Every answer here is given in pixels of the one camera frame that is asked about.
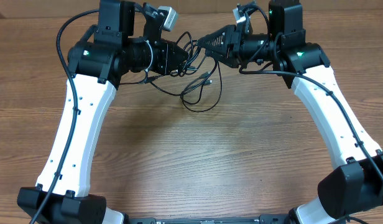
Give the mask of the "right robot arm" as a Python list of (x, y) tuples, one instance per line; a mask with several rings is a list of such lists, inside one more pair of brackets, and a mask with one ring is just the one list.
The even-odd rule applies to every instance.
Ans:
[(252, 31), (251, 2), (234, 9), (236, 23), (198, 41), (207, 56), (241, 74), (281, 76), (315, 122), (331, 158), (332, 172), (318, 184), (318, 196), (286, 215), (261, 215), (259, 223), (345, 223), (354, 214), (383, 206), (383, 150), (364, 130), (335, 79), (324, 50), (307, 42), (299, 1), (275, 0), (264, 14), (265, 34)]

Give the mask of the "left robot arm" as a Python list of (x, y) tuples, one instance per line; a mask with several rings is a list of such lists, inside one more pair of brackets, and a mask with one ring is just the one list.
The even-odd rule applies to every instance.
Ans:
[(188, 54), (161, 37), (177, 12), (131, 1), (101, 1), (98, 22), (60, 61), (67, 94), (51, 153), (33, 187), (17, 204), (32, 223), (127, 223), (102, 196), (90, 194), (91, 165), (102, 123), (128, 72), (170, 75), (185, 68)]

